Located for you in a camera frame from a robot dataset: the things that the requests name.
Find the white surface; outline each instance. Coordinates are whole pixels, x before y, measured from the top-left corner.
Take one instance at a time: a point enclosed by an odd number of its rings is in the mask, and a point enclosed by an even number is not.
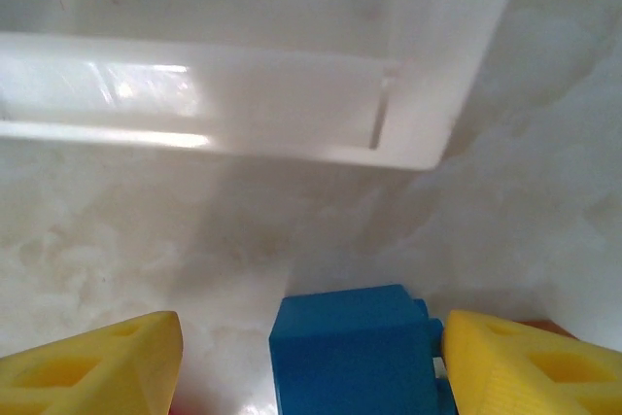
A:
[[[402,282],[622,350],[622,0],[513,0],[423,175],[3,141],[0,354],[161,308],[188,415],[273,414],[285,290]]]
[[[0,0],[0,136],[431,168],[506,2]]]

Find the white plastic container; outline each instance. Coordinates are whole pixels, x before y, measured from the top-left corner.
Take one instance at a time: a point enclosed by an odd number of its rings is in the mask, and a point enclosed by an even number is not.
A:
[[[425,169],[507,0],[0,0],[0,135]]]

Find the blue plastic block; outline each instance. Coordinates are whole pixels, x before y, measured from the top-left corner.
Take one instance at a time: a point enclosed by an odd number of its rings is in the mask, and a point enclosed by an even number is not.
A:
[[[287,297],[270,334],[279,413],[450,413],[432,363],[441,334],[402,286]]]

